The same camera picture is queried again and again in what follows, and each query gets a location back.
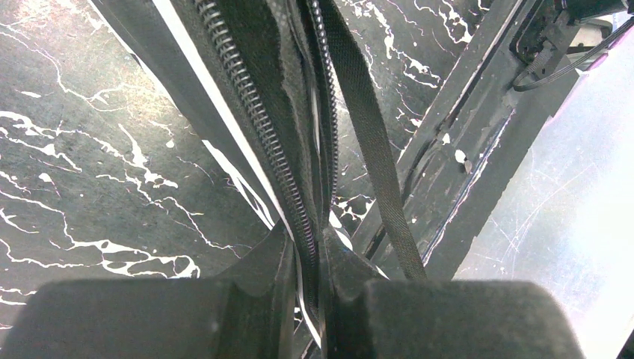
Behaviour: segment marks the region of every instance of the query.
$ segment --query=black nylon strap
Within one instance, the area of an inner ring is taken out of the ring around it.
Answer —
[[[328,46],[387,235],[408,279],[426,279],[405,221],[390,142],[365,58],[333,0],[321,0]]]

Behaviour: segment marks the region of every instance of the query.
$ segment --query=wire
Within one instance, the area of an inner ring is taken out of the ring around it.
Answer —
[[[545,45],[544,50],[540,52],[540,54],[535,58],[535,60],[530,64],[530,66],[528,66],[526,70],[524,70],[513,81],[513,89],[515,89],[517,92],[524,92],[524,91],[533,90],[542,85],[554,82],[555,80],[559,79],[563,75],[569,73],[570,71],[574,70],[575,68],[577,68],[578,66],[586,62],[589,58],[596,55],[601,50],[610,46],[612,43],[618,40],[619,37],[623,36],[623,34],[625,34],[626,31],[630,30],[633,25],[634,25],[634,16],[630,17],[630,19],[628,19],[616,31],[612,32],[610,36],[606,37],[605,40],[601,41],[601,43],[599,43],[594,48],[592,48],[592,50],[586,52],[586,54],[583,55],[579,60],[573,62],[572,64],[567,65],[566,67],[563,67],[562,69],[558,70],[557,72],[549,76],[544,77],[543,79],[537,80],[536,82],[533,82],[527,85],[520,85],[520,82],[524,80],[525,77],[527,77],[528,75],[538,70],[539,67],[542,67],[550,58],[550,51],[548,51],[549,47],[548,45]]]

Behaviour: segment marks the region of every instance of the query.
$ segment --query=black zipper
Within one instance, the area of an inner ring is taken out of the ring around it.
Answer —
[[[308,218],[298,184],[293,177],[288,159],[280,144],[279,136],[275,132],[273,121],[266,113],[256,86],[251,80],[251,76],[244,65],[240,52],[231,37],[230,30],[222,17],[222,13],[218,9],[217,2],[215,0],[194,0],[194,4],[203,21],[203,26],[209,33],[210,40],[218,53],[224,70],[237,90],[242,105],[250,118],[250,122],[256,130],[268,163],[273,169],[275,179],[281,188],[286,207],[289,209],[291,217],[289,225],[292,226],[292,232],[295,236],[295,245],[300,257],[301,274],[304,285],[304,302],[307,305],[307,310],[313,316],[312,320],[316,322],[318,318],[318,247],[314,229]],[[321,113],[327,113],[327,116],[321,117],[321,124],[324,126],[323,135],[326,137],[324,138],[324,147],[327,162],[327,182],[329,188],[331,188],[328,203],[331,203],[336,191],[338,159],[334,78],[327,49],[324,23],[318,2],[309,1],[309,6],[315,26],[316,39],[319,44],[319,64],[321,68],[324,69],[323,71],[316,69],[316,72],[318,73],[318,88],[321,93],[320,99],[327,98],[327,102],[321,101]]]
[[[332,60],[330,59],[330,50],[328,48],[328,37],[324,24],[324,18],[321,15],[321,8],[318,0],[305,0],[307,10],[310,12],[312,20],[312,31],[308,31],[309,36],[313,36],[312,48],[315,54],[314,64],[318,79],[318,89],[320,90],[321,99],[321,118],[324,125],[324,147],[326,158],[327,184],[330,188],[328,210],[334,201],[337,187],[337,171],[339,164],[339,141],[337,134],[337,116],[336,116],[336,92],[335,79]]]

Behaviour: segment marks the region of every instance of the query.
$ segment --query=scratched surface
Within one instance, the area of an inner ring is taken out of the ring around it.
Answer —
[[[366,60],[398,160],[493,0],[338,0]],[[374,203],[344,102],[334,212],[353,233]]]
[[[541,130],[455,275],[530,280],[566,313],[587,358],[634,328],[634,32]]]
[[[0,343],[45,282],[214,275],[264,238],[87,3],[0,9]]]

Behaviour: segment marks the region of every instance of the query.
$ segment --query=zipper teeth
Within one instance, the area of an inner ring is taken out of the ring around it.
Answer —
[[[280,144],[280,140],[273,127],[273,121],[268,117],[264,103],[260,99],[255,84],[250,78],[246,66],[237,50],[236,44],[229,34],[229,28],[217,9],[217,3],[213,0],[194,0],[198,13],[203,18],[203,25],[211,35],[211,40],[216,51],[220,55],[224,69],[238,90],[238,95],[247,109],[247,113],[255,126],[256,132],[262,143],[273,172],[280,183],[284,197],[295,211],[293,224],[303,235],[304,244],[308,250],[311,266],[316,266],[318,261],[317,248],[310,226],[306,207],[301,199],[297,183],[291,172],[289,162]]]
[[[330,193],[330,204],[333,203],[336,195],[337,178],[339,172],[339,140],[337,129],[337,115],[336,115],[336,93],[335,93],[335,79],[333,76],[333,65],[330,59],[330,50],[328,48],[328,38],[326,35],[326,27],[324,24],[324,18],[321,15],[321,8],[319,7],[318,0],[312,0],[310,2],[310,15],[313,18],[314,28],[313,30],[317,34],[317,42],[319,47],[319,53],[321,58],[321,64],[325,68],[326,82],[328,86],[328,107],[330,110],[330,142],[332,147],[330,149],[331,160],[328,161],[329,180],[331,184],[332,193]]]

